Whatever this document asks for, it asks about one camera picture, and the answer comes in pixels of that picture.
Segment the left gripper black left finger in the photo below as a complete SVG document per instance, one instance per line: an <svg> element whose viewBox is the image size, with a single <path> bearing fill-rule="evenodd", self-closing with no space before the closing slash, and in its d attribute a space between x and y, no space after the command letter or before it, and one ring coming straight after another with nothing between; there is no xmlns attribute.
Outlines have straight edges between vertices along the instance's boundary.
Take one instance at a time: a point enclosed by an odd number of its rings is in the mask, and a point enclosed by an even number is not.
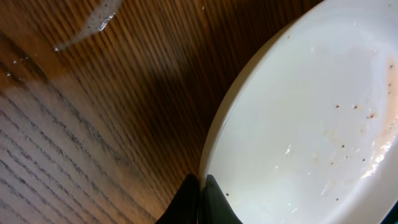
<svg viewBox="0 0 398 224"><path fill-rule="evenodd" d="M188 174L155 224L197 224L199 180Z"/></svg>

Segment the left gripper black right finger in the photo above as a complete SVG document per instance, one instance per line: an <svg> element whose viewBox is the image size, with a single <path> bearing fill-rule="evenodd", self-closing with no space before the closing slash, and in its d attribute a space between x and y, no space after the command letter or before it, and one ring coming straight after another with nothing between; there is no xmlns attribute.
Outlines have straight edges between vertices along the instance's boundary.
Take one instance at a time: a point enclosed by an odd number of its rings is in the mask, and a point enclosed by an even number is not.
<svg viewBox="0 0 398 224"><path fill-rule="evenodd" d="M207 175L201 194L201 223L242 224L212 175Z"/></svg>

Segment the white plate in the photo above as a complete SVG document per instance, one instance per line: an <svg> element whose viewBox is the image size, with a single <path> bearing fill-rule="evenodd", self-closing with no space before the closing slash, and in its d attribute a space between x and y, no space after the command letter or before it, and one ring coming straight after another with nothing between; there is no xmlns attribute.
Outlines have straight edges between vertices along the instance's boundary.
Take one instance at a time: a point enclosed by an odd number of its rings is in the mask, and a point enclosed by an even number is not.
<svg viewBox="0 0 398 224"><path fill-rule="evenodd" d="M397 1L327 0L276 33L214 117L199 176L243 223L382 223L397 203Z"/></svg>

